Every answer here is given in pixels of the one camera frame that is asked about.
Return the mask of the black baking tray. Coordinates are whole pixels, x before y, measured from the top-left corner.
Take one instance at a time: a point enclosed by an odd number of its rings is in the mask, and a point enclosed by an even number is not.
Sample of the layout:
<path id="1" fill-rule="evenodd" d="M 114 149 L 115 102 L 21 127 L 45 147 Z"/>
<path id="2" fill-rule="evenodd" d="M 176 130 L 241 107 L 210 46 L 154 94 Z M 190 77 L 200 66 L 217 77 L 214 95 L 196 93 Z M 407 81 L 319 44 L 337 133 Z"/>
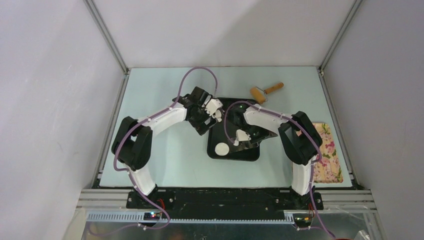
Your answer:
<path id="1" fill-rule="evenodd" d="M 257 101 L 251 98 L 232 98 L 232 97 L 219 97 L 223 103 L 223 109 L 226 110 L 232 103 L 237 101 L 247 101 L 251 104 L 256 104 Z M 224 132 L 224 117 L 222 122 L 216 123 L 208 132 L 208 140 L 206 152 L 207 155 L 212 159 L 218 160 L 233 160 L 233 161 L 246 161 L 254 162 L 260 157 L 260 143 L 250 144 L 249 142 L 242 142 L 238 146 L 234 146 L 226 137 Z M 237 126 L 231 122 L 226 121 L 226 129 L 232 139 L 236 137 Z M 218 155 L 215 151 L 215 147 L 219 143 L 225 143 L 229 147 L 229 153 L 224 156 Z"/>

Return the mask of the wooden dough roller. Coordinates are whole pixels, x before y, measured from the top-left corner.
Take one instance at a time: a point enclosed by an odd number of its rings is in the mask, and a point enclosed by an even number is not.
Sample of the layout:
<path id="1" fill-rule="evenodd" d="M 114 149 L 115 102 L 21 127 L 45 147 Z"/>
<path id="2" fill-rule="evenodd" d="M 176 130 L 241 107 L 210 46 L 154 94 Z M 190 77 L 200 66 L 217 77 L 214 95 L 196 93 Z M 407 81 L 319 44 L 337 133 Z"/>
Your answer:
<path id="1" fill-rule="evenodd" d="M 252 87 L 250 89 L 250 94 L 251 96 L 254 98 L 254 100 L 259 104 L 262 105 L 263 103 L 265 103 L 268 100 L 268 95 L 278 91 L 280 89 L 282 89 L 284 87 L 284 83 L 283 82 L 278 82 L 276 84 L 274 84 L 273 86 L 270 86 L 268 88 L 265 89 L 261 89 L 257 86 Z"/>

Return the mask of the metal spatula with red handle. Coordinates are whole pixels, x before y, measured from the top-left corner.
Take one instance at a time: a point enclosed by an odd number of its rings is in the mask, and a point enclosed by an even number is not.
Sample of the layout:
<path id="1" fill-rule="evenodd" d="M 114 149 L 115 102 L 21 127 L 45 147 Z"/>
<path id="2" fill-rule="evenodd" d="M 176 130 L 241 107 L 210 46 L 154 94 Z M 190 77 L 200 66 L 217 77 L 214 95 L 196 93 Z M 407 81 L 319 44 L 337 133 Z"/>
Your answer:
<path id="1" fill-rule="evenodd" d="M 250 126 L 247 128 L 247 130 L 245 130 L 245 132 L 247 132 L 251 137 L 251 140 L 247 141 L 247 143 L 245 144 L 248 149 L 257 148 L 260 146 L 262 141 L 278 136 L 275 132 L 272 132 L 259 126 Z"/>

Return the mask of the white dough ball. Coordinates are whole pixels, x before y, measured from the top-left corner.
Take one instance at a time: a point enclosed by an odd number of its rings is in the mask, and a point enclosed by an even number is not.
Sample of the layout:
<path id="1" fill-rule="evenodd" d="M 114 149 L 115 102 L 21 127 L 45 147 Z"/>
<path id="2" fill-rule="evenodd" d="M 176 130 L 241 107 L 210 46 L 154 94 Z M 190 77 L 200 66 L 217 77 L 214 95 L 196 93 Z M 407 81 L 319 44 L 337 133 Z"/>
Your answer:
<path id="1" fill-rule="evenodd" d="M 220 109 L 216 110 L 215 113 L 213 114 L 213 117 L 216 119 L 217 122 L 221 122 L 222 121 L 222 112 Z"/>

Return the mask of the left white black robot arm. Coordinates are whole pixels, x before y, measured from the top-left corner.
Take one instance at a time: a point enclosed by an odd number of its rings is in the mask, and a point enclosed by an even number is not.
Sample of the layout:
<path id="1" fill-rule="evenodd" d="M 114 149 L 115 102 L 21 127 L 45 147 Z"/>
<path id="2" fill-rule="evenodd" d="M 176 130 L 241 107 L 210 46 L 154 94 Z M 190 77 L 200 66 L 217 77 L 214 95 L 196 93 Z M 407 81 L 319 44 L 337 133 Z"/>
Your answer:
<path id="1" fill-rule="evenodd" d="M 184 96 L 177 96 L 167 108 L 151 116 L 135 119 L 125 117 L 111 145 L 114 169 L 127 172 L 133 187 L 140 192 L 138 201 L 145 208 L 158 202 L 148 162 L 153 139 L 164 130 L 180 122 L 188 122 L 200 135 L 204 135 L 223 119 L 223 103 L 200 87 Z"/>

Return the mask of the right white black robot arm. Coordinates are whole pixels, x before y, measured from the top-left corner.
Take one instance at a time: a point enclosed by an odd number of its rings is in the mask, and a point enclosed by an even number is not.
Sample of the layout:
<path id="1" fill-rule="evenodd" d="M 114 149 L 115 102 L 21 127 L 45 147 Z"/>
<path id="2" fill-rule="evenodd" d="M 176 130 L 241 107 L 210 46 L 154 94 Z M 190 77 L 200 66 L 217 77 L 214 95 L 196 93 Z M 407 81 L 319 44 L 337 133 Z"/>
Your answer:
<path id="1" fill-rule="evenodd" d="M 314 186 L 313 166 L 323 158 L 323 140 L 306 113 L 287 115 L 239 100 L 224 111 L 223 124 L 228 123 L 235 126 L 235 136 L 231 137 L 227 129 L 224 133 L 234 146 L 280 138 L 285 155 L 292 162 L 291 204 L 297 209 L 308 206 Z"/>

